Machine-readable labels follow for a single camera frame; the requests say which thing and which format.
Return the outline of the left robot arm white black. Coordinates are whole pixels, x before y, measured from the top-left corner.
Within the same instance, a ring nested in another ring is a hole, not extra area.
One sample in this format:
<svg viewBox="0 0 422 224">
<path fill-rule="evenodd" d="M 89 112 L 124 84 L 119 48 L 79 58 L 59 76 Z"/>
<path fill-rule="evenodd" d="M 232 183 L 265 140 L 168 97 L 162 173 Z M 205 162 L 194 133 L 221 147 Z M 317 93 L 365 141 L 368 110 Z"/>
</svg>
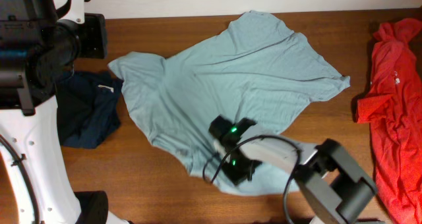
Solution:
<svg viewBox="0 0 422 224">
<path fill-rule="evenodd" d="M 72 190 L 57 132 L 57 80 L 79 57 L 107 54 L 89 1 L 1 0 L 1 157 L 20 223 L 121 223 L 105 192 Z"/>
</svg>

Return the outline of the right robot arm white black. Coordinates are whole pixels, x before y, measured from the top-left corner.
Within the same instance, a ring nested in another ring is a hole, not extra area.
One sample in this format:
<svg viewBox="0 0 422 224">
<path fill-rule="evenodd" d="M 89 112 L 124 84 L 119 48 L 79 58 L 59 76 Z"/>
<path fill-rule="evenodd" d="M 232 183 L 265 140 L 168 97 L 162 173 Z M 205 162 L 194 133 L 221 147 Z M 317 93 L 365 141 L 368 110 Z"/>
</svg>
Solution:
<svg viewBox="0 0 422 224">
<path fill-rule="evenodd" d="M 221 156 L 217 168 L 234 184 L 251 181 L 256 168 L 269 163 L 288 173 L 284 192 L 296 182 L 315 213 L 312 223 L 356 223 L 377 195 L 375 182 L 337 141 L 300 144 L 270 134 L 254 120 L 232 123 L 216 117 L 208 129 Z"/>
</svg>

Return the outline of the light blue t-shirt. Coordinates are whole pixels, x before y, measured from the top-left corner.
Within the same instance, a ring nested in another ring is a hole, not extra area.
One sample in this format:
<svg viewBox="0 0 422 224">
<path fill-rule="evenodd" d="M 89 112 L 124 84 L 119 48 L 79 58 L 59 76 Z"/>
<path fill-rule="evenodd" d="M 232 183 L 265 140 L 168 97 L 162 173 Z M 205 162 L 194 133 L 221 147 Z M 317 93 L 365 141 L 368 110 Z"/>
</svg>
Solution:
<svg viewBox="0 0 422 224">
<path fill-rule="evenodd" d="M 265 163 L 252 181 L 234 185 L 218 171 L 210 123 L 246 117 L 280 134 L 310 103 L 350 85 L 302 33 L 256 11 L 170 58 L 131 52 L 109 69 L 123 81 L 129 116 L 151 145 L 174 155 L 190 176 L 213 177 L 221 192 L 239 196 L 280 194 L 288 175 Z"/>
</svg>

